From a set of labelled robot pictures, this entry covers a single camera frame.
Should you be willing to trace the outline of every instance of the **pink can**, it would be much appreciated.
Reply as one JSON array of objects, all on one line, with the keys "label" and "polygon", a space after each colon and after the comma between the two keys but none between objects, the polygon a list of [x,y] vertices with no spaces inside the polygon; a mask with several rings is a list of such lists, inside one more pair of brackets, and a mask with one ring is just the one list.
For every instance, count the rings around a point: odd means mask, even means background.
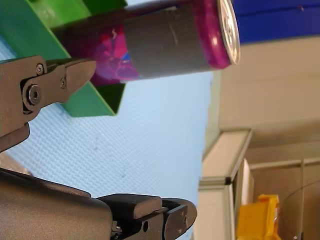
[{"label": "pink can", "polygon": [[54,33],[72,57],[94,58],[91,82],[221,70],[237,64],[240,40],[230,0],[161,0],[72,22]]}]

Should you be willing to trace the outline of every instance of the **yellow object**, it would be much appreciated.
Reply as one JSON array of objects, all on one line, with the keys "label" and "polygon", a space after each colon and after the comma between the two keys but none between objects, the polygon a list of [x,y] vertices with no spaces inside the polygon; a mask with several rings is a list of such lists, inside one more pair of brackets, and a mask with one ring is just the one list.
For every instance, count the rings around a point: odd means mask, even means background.
[{"label": "yellow object", "polygon": [[237,240],[281,240],[278,236],[278,207],[277,195],[260,195],[258,202],[241,206]]}]

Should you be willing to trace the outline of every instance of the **green tray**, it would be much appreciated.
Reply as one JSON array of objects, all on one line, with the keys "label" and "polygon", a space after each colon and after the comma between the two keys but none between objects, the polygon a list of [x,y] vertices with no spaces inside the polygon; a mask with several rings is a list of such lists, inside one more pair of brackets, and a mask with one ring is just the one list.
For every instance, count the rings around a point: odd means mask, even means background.
[{"label": "green tray", "polygon": [[[124,0],[0,0],[0,36],[19,57],[68,58],[50,28],[125,5]],[[124,90],[124,84],[97,89],[89,82],[63,106],[73,117],[114,116]]]}]

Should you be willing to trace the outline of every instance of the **gray tape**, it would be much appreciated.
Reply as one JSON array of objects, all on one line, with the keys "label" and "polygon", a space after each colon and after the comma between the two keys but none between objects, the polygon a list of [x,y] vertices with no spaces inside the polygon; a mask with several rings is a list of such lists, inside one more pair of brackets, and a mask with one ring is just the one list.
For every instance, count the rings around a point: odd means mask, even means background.
[{"label": "gray tape", "polygon": [[131,60],[143,79],[211,70],[190,4],[128,19],[124,33]]}]

